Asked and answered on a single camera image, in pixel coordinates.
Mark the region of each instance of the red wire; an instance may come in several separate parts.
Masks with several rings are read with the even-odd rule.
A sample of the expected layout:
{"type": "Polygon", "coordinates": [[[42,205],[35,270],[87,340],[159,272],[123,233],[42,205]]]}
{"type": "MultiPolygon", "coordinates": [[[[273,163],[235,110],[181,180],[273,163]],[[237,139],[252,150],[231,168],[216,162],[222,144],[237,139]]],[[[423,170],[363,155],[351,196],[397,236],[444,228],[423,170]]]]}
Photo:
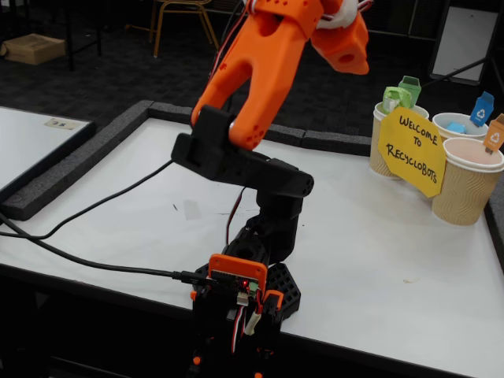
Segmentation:
{"type": "Polygon", "coordinates": [[[217,56],[215,58],[215,62],[213,63],[213,67],[212,67],[212,71],[210,72],[210,78],[208,79],[208,82],[211,81],[213,75],[215,74],[216,70],[217,70],[217,67],[219,66],[220,62],[219,60],[221,59],[221,55],[222,55],[222,52],[224,51],[224,48],[226,47],[226,45],[228,44],[229,42],[229,39],[233,36],[233,34],[235,34],[235,30],[236,28],[238,27],[238,25],[241,24],[243,18],[245,17],[245,13],[246,13],[246,10],[244,9],[242,14],[240,14],[239,16],[239,19],[235,22],[235,24],[233,25],[231,31],[228,33],[228,36],[226,37],[226,40],[224,41],[224,43],[222,44],[222,46],[220,47],[219,51],[217,52],[217,56]]]}
{"type": "Polygon", "coordinates": [[[243,188],[242,191],[239,192],[239,196],[236,199],[235,205],[233,206],[233,210],[231,210],[231,213],[229,214],[228,218],[228,224],[226,225],[226,246],[229,245],[229,226],[231,225],[231,221],[233,220],[233,217],[235,216],[236,210],[238,209],[238,206],[240,202],[242,201],[242,196],[243,192],[245,191],[246,188],[243,188]]]}
{"type": "Polygon", "coordinates": [[[232,335],[232,339],[231,339],[231,353],[232,354],[235,353],[235,349],[236,349],[235,338],[236,338],[236,333],[238,332],[238,323],[242,317],[242,312],[243,312],[243,306],[240,306],[239,311],[236,314],[235,326],[233,327],[233,335],[232,335]]]}
{"type": "Polygon", "coordinates": [[[256,313],[262,314],[262,303],[261,303],[261,289],[258,289],[257,294],[255,295],[256,301],[258,302],[258,311],[256,313]]]}

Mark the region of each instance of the black cable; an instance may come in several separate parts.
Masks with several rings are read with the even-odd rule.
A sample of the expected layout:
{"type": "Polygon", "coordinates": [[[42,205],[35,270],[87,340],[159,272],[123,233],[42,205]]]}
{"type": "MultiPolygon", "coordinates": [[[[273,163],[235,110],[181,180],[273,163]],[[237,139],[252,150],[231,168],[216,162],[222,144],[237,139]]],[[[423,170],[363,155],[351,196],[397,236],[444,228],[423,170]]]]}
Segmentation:
{"type": "Polygon", "coordinates": [[[9,218],[7,218],[2,213],[0,213],[0,220],[14,232],[17,232],[18,234],[25,236],[25,239],[28,239],[31,243],[34,243],[37,246],[40,246],[43,249],[52,252],[53,254],[57,254],[61,258],[66,258],[67,260],[76,262],[77,264],[90,266],[96,269],[113,270],[116,272],[142,273],[142,274],[150,274],[151,276],[164,276],[164,277],[177,278],[176,272],[167,272],[165,270],[144,269],[144,268],[129,268],[127,266],[107,265],[85,260],[83,258],[78,258],[77,256],[67,254],[66,252],[59,250],[55,246],[51,246],[45,242],[27,238],[26,236],[29,236],[29,234],[26,231],[22,230],[21,228],[17,227],[9,218]]]}
{"type": "Polygon", "coordinates": [[[152,172],[150,175],[145,176],[140,181],[137,181],[136,183],[134,183],[130,187],[127,187],[126,189],[123,189],[122,191],[118,191],[116,194],[110,195],[109,197],[104,198],[101,201],[96,202],[95,204],[87,207],[86,209],[79,211],[78,213],[72,215],[71,217],[66,218],[60,224],[58,224],[55,228],[53,228],[49,233],[47,233],[45,235],[36,236],[36,235],[30,235],[27,232],[17,232],[17,234],[12,234],[12,233],[8,233],[8,232],[0,232],[0,236],[8,236],[10,238],[28,239],[28,240],[44,240],[44,239],[48,239],[52,235],[54,235],[60,228],[62,228],[64,225],[66,225],[68,222],[73,221],[74,219],[76,219],[76,218],[84,215],[85,213],[89,213],[93,209],[96,209],[98,206],[103,205],[104,203],[106,203],[106,202],[108,202],[108,201],[110,201],[112,199],[115,199],[115,198],[117,198],[117,197],[119,197],[121,195],[124,195],[124,194],[128,193],[129,191],[132,191],[136,187],[142,185],[146,181],[148,181],[151,178],[153,178],[154,176],[156,176],[158,173],[162,172],[165,168],[167,168],[168,166],[170,166],[172,163],[173,163],[173,161],[170,160],[169,162],[163,164],[160,168],[158,168],[157,170],[155,170],[154,172],[152,172]]]}
{"type": "MultiPolygon", "coordinates": [[[[29,236],[29,234],[23,229],[17,227],[8,217],[0,213],[0,221],[6,224],[8,228],[17,232],[18,234],[29,236]]],[[[37,246],[42,247],[44,250],[48,250],[53,254],[57,254],[61,258],[66,258],[67,260],[73,261],[77,264],[86,265],[95,269],[102,270],[110,270],[113,272],[126,272],[126,273],[140,273],[140,274],[148,274],[150,276],[163,276],[163,277],[171,277],[174,280],[182,281],[184,284],[191,285],[207,285],[207,284],[216,284],[215,280],[212,280],[206,275],[197,274],[194,272],[169,272],[167,270],[157,270],[157,269],[147,269],[147,268],[132,268],[129,266],[120,266],[120,265],[108,265],[108,264],[100,264],[99,262],[89,261],[83,258],[78,258],[77,256],[73,256],[68,254],[62,250],[59,250],[55,246],[51,246],[45,242],[41,242],[39,240],[30,240],[30,243],[34,243],[37,246]]]]}
{"type": "Polygon", "coordinates": [[[233,18],[235,18],[236,14],[238,13],[238,9],[239,9],[240,5],[243,5],[243,12],[245,12],[245,4],[243,4],[242,0],[238,0],[238,2],[235,5],[235,8],[233,8],[231,16],[229,17],[229,20],[228,20],[228,23],[226,24],[226,27],[224,28],[224,32],[222,33],[222,38],[220,39],[221,45],[224,43],[224,41],[226,40],[226,37],[228,36],[228,29],[232,24],[233,18]]]}

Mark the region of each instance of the white table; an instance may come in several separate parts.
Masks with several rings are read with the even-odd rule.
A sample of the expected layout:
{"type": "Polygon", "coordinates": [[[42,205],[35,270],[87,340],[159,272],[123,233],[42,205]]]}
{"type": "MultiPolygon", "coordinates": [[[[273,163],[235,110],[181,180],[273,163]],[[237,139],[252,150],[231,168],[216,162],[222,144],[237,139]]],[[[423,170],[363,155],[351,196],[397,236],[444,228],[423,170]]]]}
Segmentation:
{"type": "Polygon", "coordinates": [[[8,198],[2,195],[3,190],[44,159],[50,159],[89,125],[83,120],[0,106],[0,197],[8,198]]]}
{"type": "MultiPolygon", "coordinates": [[[[149,119],[22,227],[43,234],[154,171],[170,158],[180,132],[188,126],[149,119]]],[[[283,332],[448,372],[502,377],[504,276],[483,218],[468,228],[444,224],[414,188],[371,173],[366,157],[267,141],[258,152],[315,178],[286,261],[301,307],[283,332]]],[[[107,264],[197,269],[222,251],[239,191],[172,165],[48,243],[107,264]],[[200,215],[187,213],[195,205],[200,215]]],[[[258,212],[254,200],[246,190],[232,235],[258,212]]],[[[187,285],[80,266],[24,240],[0,239],[0,263],[191,308],[187,285]]]]}

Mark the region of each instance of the kraft paper cup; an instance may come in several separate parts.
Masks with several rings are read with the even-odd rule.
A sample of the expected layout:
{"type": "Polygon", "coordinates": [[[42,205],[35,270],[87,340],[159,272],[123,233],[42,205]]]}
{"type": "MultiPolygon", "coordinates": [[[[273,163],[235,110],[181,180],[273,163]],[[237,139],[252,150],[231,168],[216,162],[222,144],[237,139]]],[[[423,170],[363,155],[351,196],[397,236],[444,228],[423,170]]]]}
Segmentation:
{"type": "Polygon", "coordinates": [[[447,170],[441,194],[432,202],[432,211],[451,224],[475,224],[504,171],[504,155],[500,151],[488,154],[477,139],[451,138],[443,145],[447,170]]]}
{"type": "MultiPolygon", "coordinates": [[[[420,106],[415,106],[412,111],[420,114],[423,118],[428,119],[428,111],[420,106]]],[[[372,123],[372,138],[371,138],[371,159],[369,165],[371,169],[381,176],[388,177],[393,180],[400,180],[394,173],[390,171],[387,167],[387,163],[382,158],[380,152],[378,151],[378,138],[380,137],[380,125],[381,121],[387,116],[384,112],[383,103],[380,102],[376,104],[374,112],[372,112],[374,120],[372,123]]]]}
{"type": "Polygon", "coordinates": [[[471,121],[470,116],[466,116],[465,114],[460,113],[437,114],[434,116],[434,118],[432,118],[432,122],[437,126],[442,141],[445,141],[449,138],[484,140],[488,132],[488,125],[484,124],[479,128],[471,121]],[[450,122],[463,124],[467,131],[467,134],[461,134],[460,132],[451,132],[450,130],[447,130],[450,122]]]}

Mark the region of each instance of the yellow sign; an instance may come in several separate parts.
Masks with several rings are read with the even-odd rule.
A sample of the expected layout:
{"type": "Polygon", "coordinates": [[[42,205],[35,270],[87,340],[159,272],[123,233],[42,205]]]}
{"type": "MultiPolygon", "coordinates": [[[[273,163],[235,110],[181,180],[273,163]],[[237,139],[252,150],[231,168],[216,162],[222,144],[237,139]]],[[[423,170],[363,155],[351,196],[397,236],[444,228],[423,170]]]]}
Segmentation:
{"type": "Polygon", "coordinates": [[[392,173],[427,197],[441,192],[447,156],[432,122],[411,109],[396,108],[381,121],[378,150],[392,173]]]}

